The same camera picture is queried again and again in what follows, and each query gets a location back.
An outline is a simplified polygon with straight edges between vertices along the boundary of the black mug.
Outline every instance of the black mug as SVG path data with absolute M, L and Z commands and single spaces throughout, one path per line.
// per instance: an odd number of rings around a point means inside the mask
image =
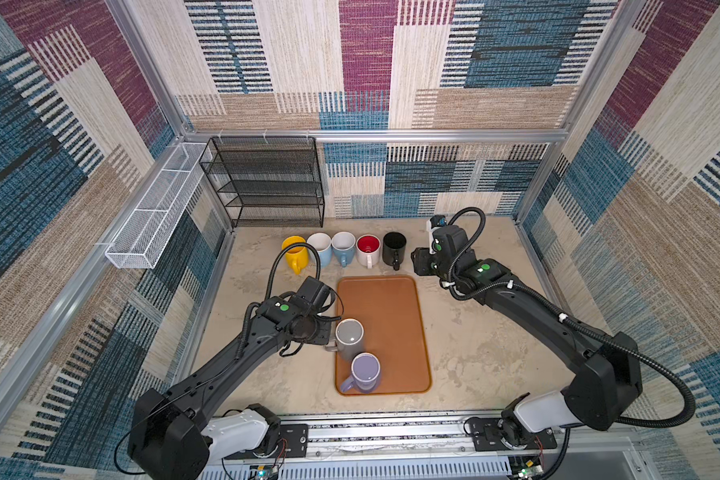
M 399 232 L 389 232 L 384 235 L 383 243 L 382 258 L 384 263 L 395 270 L 400 270 L 400 264 L 403 263 L 403 255 L 405 254 L 405 235 Z

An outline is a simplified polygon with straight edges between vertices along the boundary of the metal rack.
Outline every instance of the metal rack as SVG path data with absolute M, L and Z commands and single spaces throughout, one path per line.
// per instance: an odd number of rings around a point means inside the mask
M 117 268 L 157 265 L 202 178 L 197 162 L 204 154 L 202 144 L 183 143 L 173 151 L 106 249 L 106 258 L 113 265 Z
M 200 166 L 234 226 L 322 226 L 314 138 L 214 137 Z

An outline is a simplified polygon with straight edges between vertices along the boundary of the gray mug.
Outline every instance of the gray mug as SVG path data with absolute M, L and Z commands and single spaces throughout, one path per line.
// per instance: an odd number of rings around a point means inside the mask
M 363 353 L 362 323 L 353 318 L 344 319 L 336 325 L 336 350 L 347 362 L 351 362 L 359 353 Z

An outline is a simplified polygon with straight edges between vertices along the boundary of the patterned wall panel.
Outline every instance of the patterned wall panel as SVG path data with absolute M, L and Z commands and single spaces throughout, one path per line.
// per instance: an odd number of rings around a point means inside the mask
M 696 396 L 646 431 L 664 478 L 720 478 L 720 2 L 649 0 L 524 222 L 572 310 L 631 334 Z M 643 370 L 632 416 L 680 408 Z
M 103 1 L 0 1 L 0 374 L 172 137 Z
M 195 129 L 556 128 L 617 5 L 136 0 L 134 11 Z
M 120 475 L 114 447 L 139 396 L 173 385 L 216 263 L 211 195 L 198 187 L 153 270 L 108 268 L 0 433 L 0 478 Z
M 516 212 L 547 144 L 318 144 L 326 216 Z

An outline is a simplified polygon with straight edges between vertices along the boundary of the yellow mug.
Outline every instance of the yellow mug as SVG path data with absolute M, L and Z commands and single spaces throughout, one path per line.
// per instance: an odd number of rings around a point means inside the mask
M 299 242 L 306 243 L 306 240 L 304 240 L 304 237 L 298 235 L 289 236 L 288 238 L 286 238 L 286 241 L 282 243 L 282 246 L 280 248 L 286 248 L 288 245 L 297 244 Z M 286 262 L 288 262 L 295 274 L 300 274 L 302 272 L 302 268 L 307 266 L 307 264 L 309 263 L 309 254 L 307 253 L 307 248 L 303 246 L 291 248 L 286 252 Z

